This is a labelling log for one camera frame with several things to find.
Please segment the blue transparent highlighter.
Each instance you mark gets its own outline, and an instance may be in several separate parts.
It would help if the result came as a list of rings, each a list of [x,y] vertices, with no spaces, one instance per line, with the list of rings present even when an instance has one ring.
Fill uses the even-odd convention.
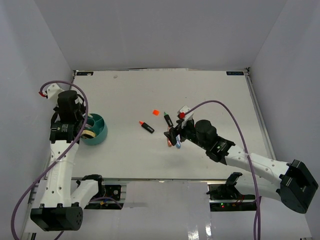
[[[176,139],[176,144],[175,144],[175,146],[176,146],[177,149],[180,149],[180,148],[181,148],[181,142],[180,142],[179,136],[176,136],[175,139]]]

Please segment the orange transparent highlighter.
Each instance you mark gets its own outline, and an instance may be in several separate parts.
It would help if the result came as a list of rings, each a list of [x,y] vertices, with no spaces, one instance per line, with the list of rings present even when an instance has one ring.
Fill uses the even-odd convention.
[[[172,147],[172,143],[169,139],[167,139],[167,145],[168,145],[168,147]]]

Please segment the clear tape roll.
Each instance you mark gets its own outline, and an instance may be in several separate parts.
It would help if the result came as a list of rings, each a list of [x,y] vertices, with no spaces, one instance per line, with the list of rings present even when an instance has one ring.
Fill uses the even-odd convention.
[[[91,130],[83,130],[80,137],[83,138],[83,139],[93,139],[95,138],[97,135],[94,131],[91,131]]]

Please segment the black highlighter orange cap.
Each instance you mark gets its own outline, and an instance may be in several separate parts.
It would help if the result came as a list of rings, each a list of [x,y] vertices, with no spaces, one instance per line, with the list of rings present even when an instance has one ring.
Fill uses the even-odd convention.
[[[150,125],[148,125],[146,122],[139,121],[139,124],[141,125],[141,127],[143,129],[145,129],[149,133],[153,134],[155,132],[155,130]]]

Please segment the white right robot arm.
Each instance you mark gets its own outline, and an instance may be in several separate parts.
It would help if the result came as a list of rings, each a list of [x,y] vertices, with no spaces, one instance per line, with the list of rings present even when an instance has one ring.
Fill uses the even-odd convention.
[[[209,120],[179,121],[164,135],[172,145],[177,144],[177,137],[182,142],[188,140],[204,149],[212,161],[254,173],[257,183],[253,186],[238,175],[236,181],[225,187],[226,195],[233,200],[258,191],[262,197],[278,200],[290,210],[305,214],[318,190],[319,185],[304,162],[295,159],[289,163],[246,153],[234,142],[219,136]]]

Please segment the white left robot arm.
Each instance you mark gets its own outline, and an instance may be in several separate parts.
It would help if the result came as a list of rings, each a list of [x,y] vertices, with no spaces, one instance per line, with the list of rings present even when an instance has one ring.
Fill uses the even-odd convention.
[[[101,175],[86,175],[71,191],[72,172],[84,123],[85,106],[75,90],[57,95],[57,107],[50,126],[50,163],[47,184],[38,208],[32,208],[30,219],[43,231],[77,231],[83,221],[83,210],[92,199],[105,196]]]

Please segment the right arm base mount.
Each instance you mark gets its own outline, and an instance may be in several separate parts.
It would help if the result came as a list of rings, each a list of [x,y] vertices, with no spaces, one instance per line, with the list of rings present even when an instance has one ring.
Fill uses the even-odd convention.
[[[207,195],[211,212],[256,211],[254,194],[241,194],[237,189],[239,178],[243,174],[233,172],[223,183],[208,183]]]

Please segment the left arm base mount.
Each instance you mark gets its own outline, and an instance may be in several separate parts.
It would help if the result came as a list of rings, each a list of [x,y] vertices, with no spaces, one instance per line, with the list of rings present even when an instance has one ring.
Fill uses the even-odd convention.
[[[126,198],[125,185],[105,185],[104,199],[90,202],[85,209],[88,210],[120,210]]]

